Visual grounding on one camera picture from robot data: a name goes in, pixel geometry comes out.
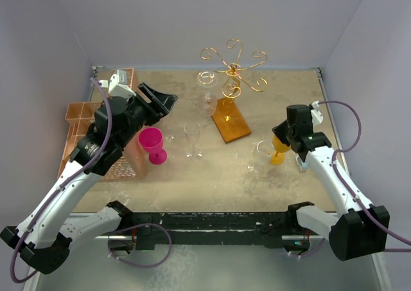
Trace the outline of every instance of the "hanging wine glass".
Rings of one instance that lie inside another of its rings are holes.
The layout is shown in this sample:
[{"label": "hanging wine glass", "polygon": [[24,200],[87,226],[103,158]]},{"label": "hanging wine glass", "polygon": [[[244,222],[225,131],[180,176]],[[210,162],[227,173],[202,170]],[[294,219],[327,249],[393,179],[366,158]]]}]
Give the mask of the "hanging wine glass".
[{"label": "hanging wine glass", "polygon": [[197,83],[204,89],[197,98],[200,112],[212,116],[217,108],[217,96],[209,89],[218,84],[218,75],[214,71],[203,71],[197,75]]}]

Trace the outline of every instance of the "pink wine glass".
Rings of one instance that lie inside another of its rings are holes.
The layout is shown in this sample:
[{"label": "pink wine glass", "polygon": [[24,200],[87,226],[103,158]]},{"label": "pink wine glass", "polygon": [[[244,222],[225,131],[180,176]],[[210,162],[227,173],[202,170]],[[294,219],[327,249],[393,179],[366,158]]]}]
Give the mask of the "pink wine glass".
[{"label": "pink wine glass", "polygon": [[139,135],[143,149],[149,154],[148,160],[152,164],[162,164],[167,159],[167,152],[163,150],[161,131],[155,127],[144,129]]}]

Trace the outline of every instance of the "wooden board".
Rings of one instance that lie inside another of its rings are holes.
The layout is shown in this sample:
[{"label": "wooden board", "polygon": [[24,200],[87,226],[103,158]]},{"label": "wooden board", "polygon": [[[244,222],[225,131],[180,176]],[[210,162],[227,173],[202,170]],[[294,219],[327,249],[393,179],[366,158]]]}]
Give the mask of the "wooden board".
[{"label": "wooden board", "polygon": [[224,100],[225,98],[218,100],[216,112],[212,116],[224,142],[229,143],[250,135],[251,129],[234,102],[227,104],[230,108],[230,119],[226,120],[228,108],[223,105]]}]

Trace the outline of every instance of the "gray floor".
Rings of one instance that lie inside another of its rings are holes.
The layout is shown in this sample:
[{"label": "gray floor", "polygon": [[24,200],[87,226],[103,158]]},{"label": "gray floor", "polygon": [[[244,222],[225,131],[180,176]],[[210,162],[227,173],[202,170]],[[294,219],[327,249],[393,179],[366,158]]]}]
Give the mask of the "gray floor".
[{"label": "gray floor", "polygon": [[[165,253],[166,246],[157,246],[126,258],[148,264]],[[155,269],[136,269],[107,256],[107,241],[95,240],[42,276],[37,291],[380,290],[370,256],[341,262],[328,244],[301,260],[256,246],[174,246]]]}]

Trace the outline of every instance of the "wall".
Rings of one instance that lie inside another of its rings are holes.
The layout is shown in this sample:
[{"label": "wall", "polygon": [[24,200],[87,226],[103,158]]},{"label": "wall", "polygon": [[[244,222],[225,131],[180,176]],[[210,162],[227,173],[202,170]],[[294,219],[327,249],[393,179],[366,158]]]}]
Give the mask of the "wall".
[{"label": "wall", "polygon": [[200,50],[225,42],[268,53],[265,67],[326,63],[361,0],[61,0],[93,65],[210,67]]},{"label": "wall", "polygon": [[[57,0],[0,0],[0,228],[18,224],[56,179],[70,101],[89,92],[91,65]],[[2,290],[22,290],[0,243]],[[20,277],[27,267],[19,262]]]},{"label": "wall", "polygon": [[[363,0],[324,68],[330,99],[352,104],[363,136],[347,154],[354,181],[390,211],[390,228],[411,238],[411,2]],[[356,135],[349,111],[333,107],[344,146]],[[389,237],[387,247],[403,247]],[[411,254],[385,254],[394,290],[410,290]]]}]

